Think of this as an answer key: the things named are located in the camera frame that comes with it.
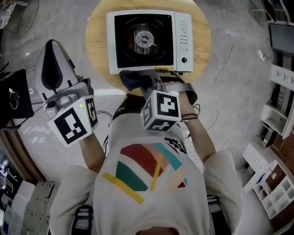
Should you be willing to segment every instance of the green shape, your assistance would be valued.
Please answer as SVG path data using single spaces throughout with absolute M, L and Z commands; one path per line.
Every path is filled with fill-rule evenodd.
M 118 161 L 115 177 L 134 191 L 147 191 L 147 185 L 125 164 Z

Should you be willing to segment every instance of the round wooden table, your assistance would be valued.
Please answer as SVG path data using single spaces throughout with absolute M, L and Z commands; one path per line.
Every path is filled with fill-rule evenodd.
M 92 65 L 114 87 L 129 92 L 118 74 L 110 75 L 107 56 L 106 13 L 138 9 L 166 10 L 187 13 L 192 16 L 193 72 L 181 77 L 191 83 L 205 69 L 211 52 L 211 35 L 206 18 L 192 0 L 102 0 L 92 12 L 86 29 L 86 48 Z M 139 89 L 134 95 L 142 95 Z

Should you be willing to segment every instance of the white t-shirt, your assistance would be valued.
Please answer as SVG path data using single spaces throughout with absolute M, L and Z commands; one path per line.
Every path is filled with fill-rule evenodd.
M 139 114 L 112 121 L 110 151 L 99 174 L 72 166 L 64 177 L 51 208 L 51 233 L 70 234 L 75 210 L 87 203 L 93 206 L 93 234 L 135 235 L 154 226 L 180 235 L 209 234 L 207 194 L 219 197 L 234 233 L 242 188 L 231 155 L 211 156 L 202 175 L 185 154 L 178 128 L 148 133 Z

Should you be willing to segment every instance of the gray floor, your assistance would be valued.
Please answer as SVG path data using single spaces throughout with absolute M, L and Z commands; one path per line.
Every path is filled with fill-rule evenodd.
M 49 39 L 60 41 L 76 66 L 76 72 L 92 80 L 95 90 L 113 89 L 94 71 L 85 49 L 85 27 L 97 0 L 40 0 L 39 11 L 32 29 L 22 29 L 19 35 L 4 31 L 1 63 L 10 62 L 9 71 L 35 67 L 38 55 Z M 266 46 L 267 26 L 263 28 L 249 14 L 249 0 L 196 0 L 205 14 L 212 34 L 210 61 L 201 77 L 193 83 L 201 105 L 200 120 L 211 126 L 219 111 L 214 94 L 214 82 L 224 68 L 236 40 L 226 68 L 215 82 L 220 100 L 220 113 L 215 125 L 208 130 L 216 149 L 231 151 L 236 167 L 244 164 L 242 153 L 259 127 L 259 117 L 267 99 L 266 69 L 257 63 L 257 50 L 269 55 Z M 32 16 L 35 6 L 25 13 Z M 34 71 L 28 73 L 32 100 L 39 101 L 34 87 Z M 98 109 L 114 112 L 123 95 L 98 96 Z M 95 131 L 103 142 L 109 118 L 99 116 Z M 47 179 L 60 181 L 71 164 L 84 165 L 78 145 L 64 148 L 46 123 L 43 110 L 36 112 L 19 130 L 33 160 Z

